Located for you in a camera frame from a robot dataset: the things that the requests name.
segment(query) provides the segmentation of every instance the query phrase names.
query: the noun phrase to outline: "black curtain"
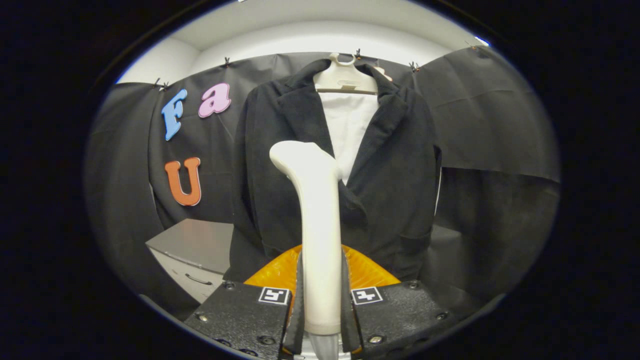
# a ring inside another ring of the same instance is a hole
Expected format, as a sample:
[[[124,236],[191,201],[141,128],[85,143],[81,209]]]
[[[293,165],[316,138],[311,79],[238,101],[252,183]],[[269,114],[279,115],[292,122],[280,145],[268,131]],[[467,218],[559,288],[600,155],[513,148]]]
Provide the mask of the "black curtain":
[[[136,293],[178,318],[196,308],[156,263],[145,242],[185,218],[232,222],[231,148],[246,95],[294,74],[327,53],[260,56],[215,67],[166,88],[115,85],[94,120],[85,163],[93,229],[109,264]],[[443,176],[422,280],[465,312],[513,288],[544,246],[559,198],[559,161],[551,122],[534,92],[489,47],[455,51],[412,71],[363,57],[429,104],[442,144]],[[202,118],[202,95],[229,84],[230,106]],[[182,89],[180,129],[165,139],[163,107]],[[200,158],[202,198],[180,205],[165,163]]]

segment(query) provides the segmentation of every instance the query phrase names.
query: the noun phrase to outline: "orange letter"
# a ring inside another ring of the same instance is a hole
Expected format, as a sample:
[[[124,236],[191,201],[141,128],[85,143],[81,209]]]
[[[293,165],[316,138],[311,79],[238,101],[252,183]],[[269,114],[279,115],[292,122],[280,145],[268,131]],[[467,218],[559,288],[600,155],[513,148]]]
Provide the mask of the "orange letter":
[[[180,205],[196,206],[200,202],[202,194],[200,192],[200,178],[198,176],[198,166],[200,166],[199,158],[188,158],[184,160],[184,167],[189,170],[189,183],[191,184],[191,193],[185,194],[180,185],[180,177],[178,170],[180,169],[179,161],[169,161],[164,164],[164,171],[169,175],[169,187],[173,198]]]

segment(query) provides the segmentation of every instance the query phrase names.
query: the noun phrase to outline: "gray cabinet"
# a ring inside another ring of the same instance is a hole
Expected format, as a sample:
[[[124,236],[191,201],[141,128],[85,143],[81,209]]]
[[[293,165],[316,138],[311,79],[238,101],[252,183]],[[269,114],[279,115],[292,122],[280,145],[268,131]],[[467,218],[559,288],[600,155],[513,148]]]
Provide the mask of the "gray cabinet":
[[[185,219],[147,241],[171,278],[203,303],[229,268],[233,224]]]

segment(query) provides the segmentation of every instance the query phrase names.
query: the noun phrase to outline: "white clothes hanger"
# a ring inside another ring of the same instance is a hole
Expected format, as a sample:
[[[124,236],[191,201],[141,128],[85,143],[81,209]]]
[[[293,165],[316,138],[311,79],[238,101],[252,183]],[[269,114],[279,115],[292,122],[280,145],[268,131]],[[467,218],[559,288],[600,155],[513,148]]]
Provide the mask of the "white clothes hanger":
[[[329,55],[331,65],[328,69],[314,75],[314,84],[318,92],[345,92],[350,94],[378,94],[378,84],[372,76],[356,69],[356,56],[348,63],[338,61],[338,53]]]

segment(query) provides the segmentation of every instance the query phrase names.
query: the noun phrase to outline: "blue letter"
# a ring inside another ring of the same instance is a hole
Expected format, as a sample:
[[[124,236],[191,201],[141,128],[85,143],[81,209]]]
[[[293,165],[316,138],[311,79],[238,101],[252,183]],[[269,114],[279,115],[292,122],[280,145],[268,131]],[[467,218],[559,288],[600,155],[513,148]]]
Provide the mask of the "blue letter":
[[[187,90],[182,89],[180,92],[171,99],[171,101],[162,108],[162,115],[164,115],[164,124],[166,125],[166,135],[164,139],[169,139],[180,130],[180,123],[177,118],[182,116],[182,101],[187,97]]]

